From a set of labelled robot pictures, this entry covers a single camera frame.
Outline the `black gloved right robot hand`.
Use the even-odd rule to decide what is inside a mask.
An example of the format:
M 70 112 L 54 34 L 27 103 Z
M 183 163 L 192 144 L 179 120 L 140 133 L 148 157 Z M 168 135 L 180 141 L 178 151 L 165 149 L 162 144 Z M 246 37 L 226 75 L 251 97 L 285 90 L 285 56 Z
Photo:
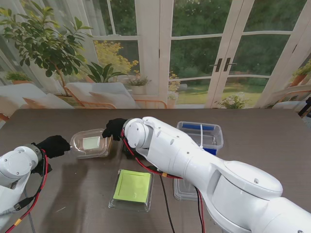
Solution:
M 120 141 L 121 139 L 121 132 L 123 129 L 124 124 L 127 122 L 127 119 L 123 118 L 116 118 L 109 120 L 106 124 L 106 128 L 102 133 L 103 138 L 113 137 L 114 141 Z

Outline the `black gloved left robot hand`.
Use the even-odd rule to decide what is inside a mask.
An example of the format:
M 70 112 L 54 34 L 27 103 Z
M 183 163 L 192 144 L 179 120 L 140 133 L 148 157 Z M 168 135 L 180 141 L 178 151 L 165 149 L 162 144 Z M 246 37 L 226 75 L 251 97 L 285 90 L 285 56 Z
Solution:
M 70 144 L 60 135 L 50 136 L 36 144 L 36 147 L 43 150 L 50 159 L 62 156 L 70 150 Z

